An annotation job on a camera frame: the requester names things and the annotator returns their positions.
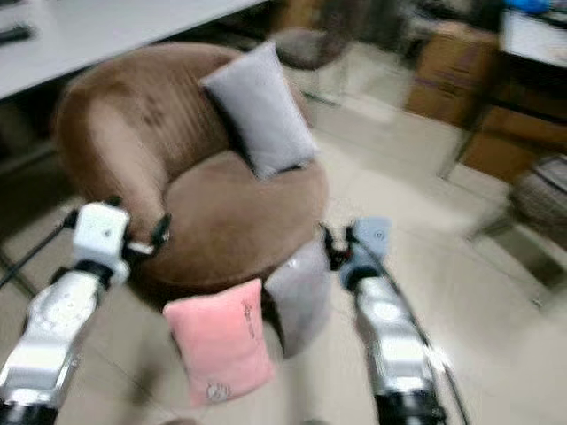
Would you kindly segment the grey square pillow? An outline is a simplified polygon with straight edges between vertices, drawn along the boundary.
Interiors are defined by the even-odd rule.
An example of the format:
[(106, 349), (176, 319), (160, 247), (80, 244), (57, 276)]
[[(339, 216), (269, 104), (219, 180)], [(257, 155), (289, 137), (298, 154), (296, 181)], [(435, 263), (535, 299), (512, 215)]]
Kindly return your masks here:
[(259, 181), (315, 159), (315, 139), (284, 76), (275, 41), (207, 74), (201, 84), (230, 118)]
[(268, 276), (263, 301), (266, 320), (278, 333), (285, 358), (299, 355), (327, 327), (330, 287), (330, 262), (317, 238)]

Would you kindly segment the brown round sofa chair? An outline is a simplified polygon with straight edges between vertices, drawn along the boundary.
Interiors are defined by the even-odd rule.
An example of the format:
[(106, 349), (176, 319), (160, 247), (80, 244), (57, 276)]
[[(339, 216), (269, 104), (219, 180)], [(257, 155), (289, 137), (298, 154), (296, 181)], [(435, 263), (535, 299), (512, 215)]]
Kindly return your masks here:
[(138, 294), (216, 294), (263, 278), (315, 239), (328, 201), (324, 167), (259, 181), (202, 86), (241, 57), (198, 42), (145, 46), (74, 77), (54, 110), (52, 139), (78, 194), (118, 196), (137, 239), (171, 220), (169, 242), (131, 275)]

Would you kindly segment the pink pillow with print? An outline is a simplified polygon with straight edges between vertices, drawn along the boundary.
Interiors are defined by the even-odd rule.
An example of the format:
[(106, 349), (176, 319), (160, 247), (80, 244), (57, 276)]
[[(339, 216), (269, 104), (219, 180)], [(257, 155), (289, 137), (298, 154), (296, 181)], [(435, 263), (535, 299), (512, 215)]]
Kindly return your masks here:
[(239, 399), (275, 377), (260, 314), (262, 282), (252, 279), (162, 309), (183, 358), (191, 407)]

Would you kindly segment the long white table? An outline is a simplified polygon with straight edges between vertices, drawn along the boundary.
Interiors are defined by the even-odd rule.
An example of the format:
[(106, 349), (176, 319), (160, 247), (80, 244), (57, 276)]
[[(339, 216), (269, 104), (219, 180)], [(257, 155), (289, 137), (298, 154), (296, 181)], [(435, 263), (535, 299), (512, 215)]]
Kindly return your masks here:
[(21, 0), (0, 11), (31, 39), (0, 46), (0, 97), (268, 0)]

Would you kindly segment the black flat device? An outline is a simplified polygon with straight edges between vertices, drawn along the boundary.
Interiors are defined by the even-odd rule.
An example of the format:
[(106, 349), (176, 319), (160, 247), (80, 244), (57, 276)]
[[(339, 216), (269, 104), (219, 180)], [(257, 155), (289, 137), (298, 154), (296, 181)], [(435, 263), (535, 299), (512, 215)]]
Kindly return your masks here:
[(32, 26), (26, 24), (18, 24), (5, 28), (1, 28), (0, 45), (4, 46), (9, 43), (17, 43), (31, 39), (34, 35)]

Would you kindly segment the brown cardboard box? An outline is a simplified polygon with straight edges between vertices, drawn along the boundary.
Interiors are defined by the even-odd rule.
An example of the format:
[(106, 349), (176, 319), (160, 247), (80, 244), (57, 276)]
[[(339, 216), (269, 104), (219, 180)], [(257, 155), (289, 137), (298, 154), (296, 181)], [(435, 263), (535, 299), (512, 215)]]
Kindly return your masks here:
[(499, 36), (458, 21), (443, 21), (422, 49), (402, 109), (465, 128), (493, 73)]

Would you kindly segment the dark woven chair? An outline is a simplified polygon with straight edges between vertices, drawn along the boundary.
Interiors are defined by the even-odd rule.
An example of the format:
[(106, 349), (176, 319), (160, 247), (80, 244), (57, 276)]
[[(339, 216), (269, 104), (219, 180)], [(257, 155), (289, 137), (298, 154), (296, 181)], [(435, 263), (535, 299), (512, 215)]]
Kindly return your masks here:
[(476, 242), (514, 226), (530, 229), (555, 246), (551, 254), (542, 250), (541, 263), (528, 268), (543, 288), (531, 301), (542, 308), (567, 289), (567, 154), (548, 155), (533, 163), (511, 186), (508, 206), (466, 239)]

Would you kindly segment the grey chair with metal legs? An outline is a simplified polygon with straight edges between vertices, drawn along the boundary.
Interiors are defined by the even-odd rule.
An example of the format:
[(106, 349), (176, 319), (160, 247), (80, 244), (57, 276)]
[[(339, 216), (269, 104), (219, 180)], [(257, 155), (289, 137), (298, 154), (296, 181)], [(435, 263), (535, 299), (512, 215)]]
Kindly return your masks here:
[(305, 97), (339, 105), (335, 98), (323, 93), (319, 72), (345, 59), (363, 29), (369, 3), (371, 0), (322, 0), (315, 28), (287, 28), (273, 36), (281, 64), (313, 74), (315, 89), (308, 90)]

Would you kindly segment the small white table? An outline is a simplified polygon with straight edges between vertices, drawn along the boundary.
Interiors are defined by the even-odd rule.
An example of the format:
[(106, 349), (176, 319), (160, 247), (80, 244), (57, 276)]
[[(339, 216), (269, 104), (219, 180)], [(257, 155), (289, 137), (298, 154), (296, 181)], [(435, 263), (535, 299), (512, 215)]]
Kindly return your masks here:
[(528, 13), (511, 9), (506, 9), (500, 20), (502, 52), (567, 69), (567, 28), (560, 28)]

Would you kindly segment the blue object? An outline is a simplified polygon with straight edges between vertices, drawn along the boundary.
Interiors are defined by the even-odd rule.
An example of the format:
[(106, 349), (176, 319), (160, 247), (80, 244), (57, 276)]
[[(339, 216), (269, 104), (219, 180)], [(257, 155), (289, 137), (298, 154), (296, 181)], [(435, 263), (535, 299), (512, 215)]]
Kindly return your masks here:
[(567, 12), (567, 0), (505, 0), (505, 5), (530, 15), (547, 12)]

